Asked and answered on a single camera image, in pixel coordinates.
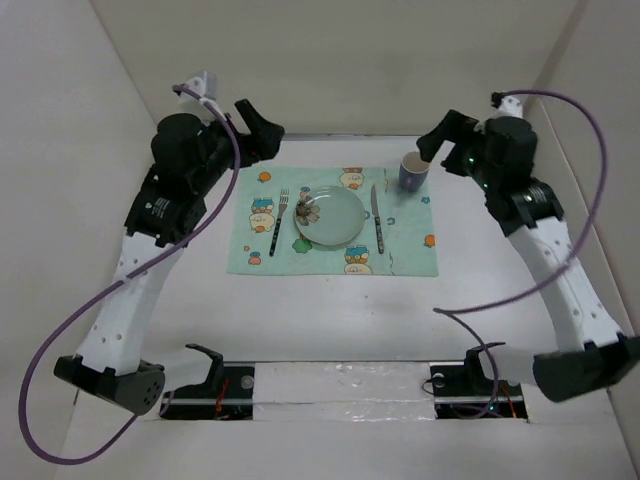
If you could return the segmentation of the steel table fork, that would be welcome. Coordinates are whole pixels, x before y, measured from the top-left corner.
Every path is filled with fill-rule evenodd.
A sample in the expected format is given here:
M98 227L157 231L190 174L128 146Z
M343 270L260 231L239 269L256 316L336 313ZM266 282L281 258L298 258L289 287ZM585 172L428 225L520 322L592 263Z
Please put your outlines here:
M289 203L289 190L288 189L282 189L281 192L280 192L280 197L279 197L279 204L278 204L278 212L277 212L277 217L276 217L276 223L275 223L273 236L272 236L272 240L271 240L271 244L270 244L270 250L269 250L269 256L270 257L273 257L275 255L275 251L276 251L276 247L277 247L277 241L278 241L278 237L279 237L279 233L280 233L280 229L281 229L281 224L282 224L282 217L284 215L284 212L286 211L288 203Z

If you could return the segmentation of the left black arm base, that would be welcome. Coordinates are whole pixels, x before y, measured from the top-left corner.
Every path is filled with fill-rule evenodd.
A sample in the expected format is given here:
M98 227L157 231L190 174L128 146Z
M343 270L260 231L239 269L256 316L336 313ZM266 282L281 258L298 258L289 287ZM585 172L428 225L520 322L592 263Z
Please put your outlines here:
M190 343L161 360L165 387L158 416L164 420L243 421L253 418L256 365L224 360Z

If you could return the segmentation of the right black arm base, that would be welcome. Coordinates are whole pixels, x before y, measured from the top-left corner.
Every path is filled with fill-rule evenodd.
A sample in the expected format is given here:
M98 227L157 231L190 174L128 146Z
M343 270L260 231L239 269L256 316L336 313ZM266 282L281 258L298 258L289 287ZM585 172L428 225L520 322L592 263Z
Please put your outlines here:
M520 385L500 379L494 390L494 376L484 374L480 347L470 349L461 361L433 362L421 390L434 400L438 420L529 418Z

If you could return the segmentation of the green floral plate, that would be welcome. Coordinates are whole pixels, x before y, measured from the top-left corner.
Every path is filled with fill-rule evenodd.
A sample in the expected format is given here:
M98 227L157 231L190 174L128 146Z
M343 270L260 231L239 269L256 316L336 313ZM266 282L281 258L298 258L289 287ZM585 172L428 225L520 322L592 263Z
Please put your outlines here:
M294 207L294 222L302 236L322 246L349 243L365 224L362 201L343 187L311 189Z

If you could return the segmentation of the purple ceramic mug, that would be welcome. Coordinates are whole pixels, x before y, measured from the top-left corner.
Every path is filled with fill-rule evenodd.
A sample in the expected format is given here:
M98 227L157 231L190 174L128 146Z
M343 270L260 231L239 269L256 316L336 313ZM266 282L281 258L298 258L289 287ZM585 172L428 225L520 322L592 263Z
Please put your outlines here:
M408 193L417 192L424 184L431 163L424 161L417 151L404 155L399 167L399 187Z

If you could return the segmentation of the green cartoon print cloth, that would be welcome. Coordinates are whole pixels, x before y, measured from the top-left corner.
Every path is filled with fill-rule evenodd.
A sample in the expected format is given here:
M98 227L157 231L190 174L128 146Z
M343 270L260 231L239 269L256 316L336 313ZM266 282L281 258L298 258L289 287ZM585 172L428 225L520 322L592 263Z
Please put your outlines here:
M377 249L371 212L375 184L384 239ZM365 224L354 240L327 247L312 243L294 222L297 201L313 188L343 187L363 203ZM275 255L269 256L280 192L289 190ZM402 191L398 176L382 167L255 167L241 172L227 270L233 274L392 275L435 277L438 274L435 228L427 187Z

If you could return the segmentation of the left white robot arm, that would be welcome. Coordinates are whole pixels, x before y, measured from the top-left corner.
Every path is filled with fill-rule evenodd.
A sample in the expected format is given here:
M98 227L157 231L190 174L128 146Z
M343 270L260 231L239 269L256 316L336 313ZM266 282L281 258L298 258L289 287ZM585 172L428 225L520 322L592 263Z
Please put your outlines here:
M205 123L177 113L159 122L153 163L125 220L117 287L76 353L57 360L58 379L137 416L158 401L164 368L143 360L142 343L166 278L200 225L216 182L227 170L273 159L285 134L249 100L235 107L245 134L227 117Z

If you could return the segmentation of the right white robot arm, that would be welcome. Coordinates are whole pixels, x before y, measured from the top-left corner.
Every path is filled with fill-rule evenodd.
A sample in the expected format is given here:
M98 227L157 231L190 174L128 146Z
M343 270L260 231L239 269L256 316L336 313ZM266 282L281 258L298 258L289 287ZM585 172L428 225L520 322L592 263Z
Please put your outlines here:
M538 137L531 124L520 114L480 122L450 110L418 139L421 159L432 160L444 142L454 146L443 167L482 189L489 214L541 286L552 320L556 351L494 353L505 377L537 386L555 403L617 384L639 362L639 339L621 330L570 256L560 202L532 174Z

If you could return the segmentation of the steel table knife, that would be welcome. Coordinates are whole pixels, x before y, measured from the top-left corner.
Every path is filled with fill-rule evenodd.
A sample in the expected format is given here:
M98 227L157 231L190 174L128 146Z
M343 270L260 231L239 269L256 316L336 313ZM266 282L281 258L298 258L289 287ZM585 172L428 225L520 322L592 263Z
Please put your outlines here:
M382 255L385 252L385 247L384 247L384 239L382 234L382 226L381 226L381 219L380 219L380 213L379 213L377 189L375 184L371 186L370 200L371 200L371 212L372 212L374 225L375 225L377 249L378 249L378 253Z

